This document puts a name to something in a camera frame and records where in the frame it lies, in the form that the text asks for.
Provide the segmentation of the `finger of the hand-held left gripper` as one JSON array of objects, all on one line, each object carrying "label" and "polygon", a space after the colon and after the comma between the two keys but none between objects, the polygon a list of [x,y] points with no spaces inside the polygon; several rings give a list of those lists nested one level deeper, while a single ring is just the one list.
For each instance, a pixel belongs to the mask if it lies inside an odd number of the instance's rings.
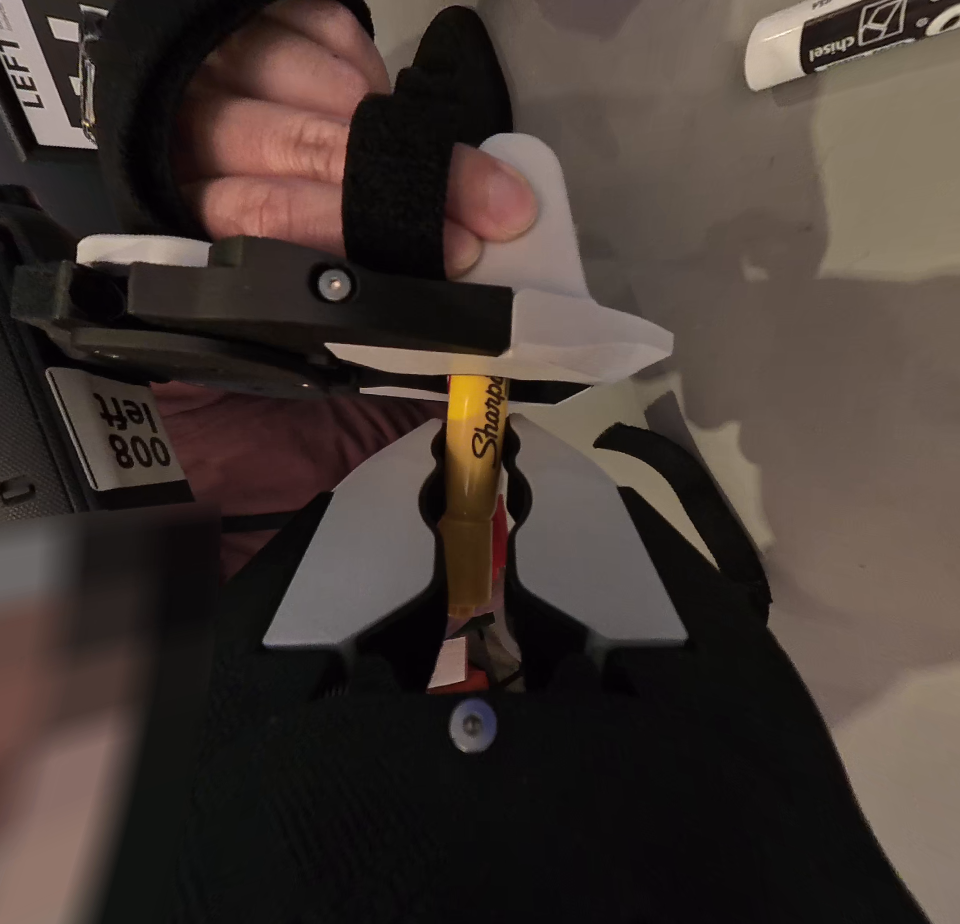
[{"label": "finger of the hand-held left gripper", "polygon": [[[358,391],[380,397],[447,402],[448,383],[446,379],[377,379],[361,384]],[[554,407],[592,389],[592,385],[568,381],[512,380],[509,400],[524,406]]]},{"label": "finger of the hand-held left gripper", "polygon": [[513,297],[510,346],[497,356],[377,347],[325,345],[342,361],[396,375],[490,376],[512,381],[605,385],[668,358],[673,334],[591,296],[523,289]]}]

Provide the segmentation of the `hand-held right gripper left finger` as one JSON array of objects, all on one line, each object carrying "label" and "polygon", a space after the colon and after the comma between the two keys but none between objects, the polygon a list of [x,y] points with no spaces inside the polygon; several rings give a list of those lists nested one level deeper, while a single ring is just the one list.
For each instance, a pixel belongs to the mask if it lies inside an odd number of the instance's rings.
[{"label": "hand-held right gripper left finger", "polygon": [[334,489],[263,638],[269,650],[350,649],[434,577],[436,545],[420,498],[436,469],[429,420]]}]

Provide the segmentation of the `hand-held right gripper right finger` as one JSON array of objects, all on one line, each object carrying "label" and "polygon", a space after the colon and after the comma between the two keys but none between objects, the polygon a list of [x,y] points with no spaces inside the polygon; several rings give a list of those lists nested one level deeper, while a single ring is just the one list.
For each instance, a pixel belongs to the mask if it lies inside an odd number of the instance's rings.
[{"label": "hand-held right gripper right finger", "polygon": [[585,631],[590,649],[678,647],[688,632],[615,481],[514,415],[512,562],[522,591]]}]

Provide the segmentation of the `yellow marker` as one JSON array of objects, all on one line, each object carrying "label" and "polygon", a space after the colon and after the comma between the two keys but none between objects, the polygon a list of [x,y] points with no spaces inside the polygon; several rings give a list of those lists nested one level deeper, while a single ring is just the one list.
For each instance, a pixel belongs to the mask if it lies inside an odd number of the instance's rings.
[{"label": "yellow marker", "polygon": [[466,622],[493,593],[498,549],[495,520],[507,427],[509,380],[454,375],[445,424],[445,508],[438,524],[448,589],[448,616]]}]

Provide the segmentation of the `person's left hand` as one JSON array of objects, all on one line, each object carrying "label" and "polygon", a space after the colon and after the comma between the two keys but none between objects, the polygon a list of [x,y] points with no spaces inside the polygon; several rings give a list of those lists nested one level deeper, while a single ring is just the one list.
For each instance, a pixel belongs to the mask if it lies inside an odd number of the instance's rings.
[{"label": "person's left hand", "polygon": [[521,238],[538,217],[534,189],[480,148],[513,130],[482,18],[440,11],[395,81],[336,0],[280,0],[232,32],[202,60],[176,119],[174,180],[202,233],[433,280]]}]

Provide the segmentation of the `dark red clothing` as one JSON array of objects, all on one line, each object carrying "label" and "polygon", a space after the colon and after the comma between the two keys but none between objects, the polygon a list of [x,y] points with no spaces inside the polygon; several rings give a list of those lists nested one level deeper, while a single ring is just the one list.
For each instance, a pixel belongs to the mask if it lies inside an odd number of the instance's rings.
[{"label": "dark red clothing", "polygon": [[151,387],[201,503],[225,518],[295,512],[432,418],[438,402],[370,395],[272,399],[183,382]]}]

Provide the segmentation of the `black and white marker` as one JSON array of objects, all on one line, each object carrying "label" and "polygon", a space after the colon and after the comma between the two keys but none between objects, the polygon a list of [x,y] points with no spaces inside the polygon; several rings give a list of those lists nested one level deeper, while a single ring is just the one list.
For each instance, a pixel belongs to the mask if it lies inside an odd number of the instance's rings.
[{"label": "black and white marker", "polygon": [[959,0],[806,0],[759,20],[744,78],[754,93],[959,28]]}]

